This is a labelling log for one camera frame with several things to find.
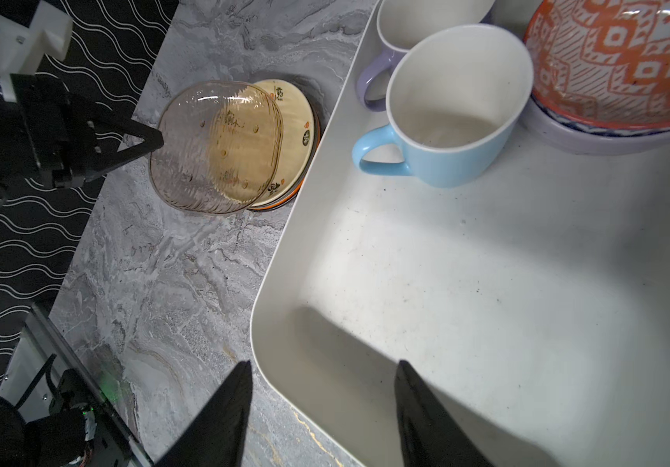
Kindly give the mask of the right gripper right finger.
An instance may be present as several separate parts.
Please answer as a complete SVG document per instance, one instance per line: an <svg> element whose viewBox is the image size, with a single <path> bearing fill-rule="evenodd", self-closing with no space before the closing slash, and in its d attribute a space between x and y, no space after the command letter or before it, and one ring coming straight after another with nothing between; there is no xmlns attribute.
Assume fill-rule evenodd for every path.
<svg viewBox="0 0 670 467"><path fill-rule="evenodd" d="M406 466L490 466L413 366L401 360L394 378L397 426Z"/></svg>

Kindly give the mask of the cream yellow plate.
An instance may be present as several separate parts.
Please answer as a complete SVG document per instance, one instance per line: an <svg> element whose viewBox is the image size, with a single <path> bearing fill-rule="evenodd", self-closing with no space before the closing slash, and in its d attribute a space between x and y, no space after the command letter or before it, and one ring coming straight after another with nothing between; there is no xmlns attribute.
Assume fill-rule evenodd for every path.
<svg viewBox="0 0 670 467"><path fill-rule="evenodd" d="M311 101L294 84L280 79L258 81L282 114L283 136L278 168L266 192L249 206L250 211L268 211L291 202L305 180L321 140L321 125Z"/></svg>

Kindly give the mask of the lavender bowl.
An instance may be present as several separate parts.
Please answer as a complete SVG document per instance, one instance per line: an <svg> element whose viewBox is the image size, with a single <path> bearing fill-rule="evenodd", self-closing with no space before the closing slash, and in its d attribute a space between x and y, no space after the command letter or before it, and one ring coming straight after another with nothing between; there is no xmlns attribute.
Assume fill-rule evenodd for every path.
<svg viewBox="0 0 670 467"><path fill-rule="evenodd" d="M622 156L642 153L670 143L670 131L639 136L604 136L565 126L530 97L520 123L543 143L566 153L586 156Z"/></svg>

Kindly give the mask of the blue patterned bowl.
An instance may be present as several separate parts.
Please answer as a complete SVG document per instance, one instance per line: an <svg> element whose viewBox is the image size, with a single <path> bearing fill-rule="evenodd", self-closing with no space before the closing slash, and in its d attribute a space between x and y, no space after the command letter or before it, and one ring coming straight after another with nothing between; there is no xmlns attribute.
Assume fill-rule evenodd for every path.
<svg viewBox="0 0 670 467"><path fill-rule="evenodd" d="M667 128L640 128L639 130L628 130L628 128L626 128L626 130L623 130L623 128L605 128L604 126L582 124L548 109L536 97L531 97L531 101L546 116L550 117L557 123L566 126L567 128L571 128L572 130L577 130L578 132L585 132L587 134L595 134L605 137L638 137L670 132L670 126Z"/></svg>

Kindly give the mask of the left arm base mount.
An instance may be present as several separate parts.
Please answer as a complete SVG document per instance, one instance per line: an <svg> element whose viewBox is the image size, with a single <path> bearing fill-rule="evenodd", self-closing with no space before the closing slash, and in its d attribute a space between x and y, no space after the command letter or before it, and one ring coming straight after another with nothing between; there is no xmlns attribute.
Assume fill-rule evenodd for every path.
<svg viewBox="0 0 670 467"><path fill-rule="evenodd" d="M16 402L0 396L0 466L153 466L74 369L53 378L50 355Z"/></svg>

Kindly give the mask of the lavender mug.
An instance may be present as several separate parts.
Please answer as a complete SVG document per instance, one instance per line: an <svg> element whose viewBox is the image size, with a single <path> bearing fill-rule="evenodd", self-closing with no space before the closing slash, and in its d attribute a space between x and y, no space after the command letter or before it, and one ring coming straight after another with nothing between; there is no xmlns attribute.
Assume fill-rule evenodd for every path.
<svg viewBox="0 0 670 467"><path fill-rule="evenodd" d="M355 83L360 103L372 112L383 112L387 102L369 98L371 85L382 74L391 74L402 58L420 41L444 29L492 21L494 0L390 0L377 11L377 31L382 51L364 68Z"/></svg>

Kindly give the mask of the amber glass plate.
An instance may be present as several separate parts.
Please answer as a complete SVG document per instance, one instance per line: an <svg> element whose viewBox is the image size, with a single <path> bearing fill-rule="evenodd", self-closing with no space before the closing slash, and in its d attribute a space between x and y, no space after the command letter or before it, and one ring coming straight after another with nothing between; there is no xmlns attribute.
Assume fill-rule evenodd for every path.
<svg viewBox="0 0 670 467"><path fill-rule="evenodd" d="M175 209L215 215L245 210L276 174L282 114L258 86L194 85L167 105L159 130L165 144L150 155L150 179Z"/></svg>

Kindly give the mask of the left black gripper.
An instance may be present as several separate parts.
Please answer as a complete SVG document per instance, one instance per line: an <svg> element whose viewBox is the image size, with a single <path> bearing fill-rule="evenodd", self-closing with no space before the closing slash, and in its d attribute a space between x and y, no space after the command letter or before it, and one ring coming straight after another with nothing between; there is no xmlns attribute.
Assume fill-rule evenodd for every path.
<svg viewBox="0 0 670 467"><path fill-rule="evenodd" d="M70 93L52 77L15 75L17 102L0 97L0 185L37 178L74 188L161 149L163 134ZM98 132L121 134L114 146Z"/></svg>

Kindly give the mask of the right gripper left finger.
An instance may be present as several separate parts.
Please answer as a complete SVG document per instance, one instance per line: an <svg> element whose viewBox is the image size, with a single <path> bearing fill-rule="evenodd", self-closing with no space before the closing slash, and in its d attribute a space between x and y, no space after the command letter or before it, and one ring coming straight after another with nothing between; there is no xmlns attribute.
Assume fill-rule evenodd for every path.
<svg viewBox="0 0 670 467"><path fill-rule="evenodd" d="M252 365L237 363L159 466L239 466L253 397Z"/></svg>

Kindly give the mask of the light blue mug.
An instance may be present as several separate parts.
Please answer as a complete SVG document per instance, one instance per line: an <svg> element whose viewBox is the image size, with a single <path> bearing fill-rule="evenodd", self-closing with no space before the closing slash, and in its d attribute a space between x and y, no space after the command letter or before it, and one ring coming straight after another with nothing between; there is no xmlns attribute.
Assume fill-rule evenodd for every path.
<svg viewBox="0 0 670 467"><path fill-rule="evenodd" d="M385 126L361 136L353 164L454 188L480 176L510 138L533 88L525 44L495 25L460 25L414 46L387 86Z"/></svg>

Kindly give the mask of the orange patterned bowl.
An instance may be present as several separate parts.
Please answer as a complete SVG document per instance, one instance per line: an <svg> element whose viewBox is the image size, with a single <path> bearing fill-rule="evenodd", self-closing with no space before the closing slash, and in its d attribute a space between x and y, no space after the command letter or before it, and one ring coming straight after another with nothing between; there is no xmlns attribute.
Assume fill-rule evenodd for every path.
<svg viewBox="0 0 670 467"><path fill-rule="evenodd" d="M524 42L548 109L605 128L670 126L670 1L544 1Z"/></svg>

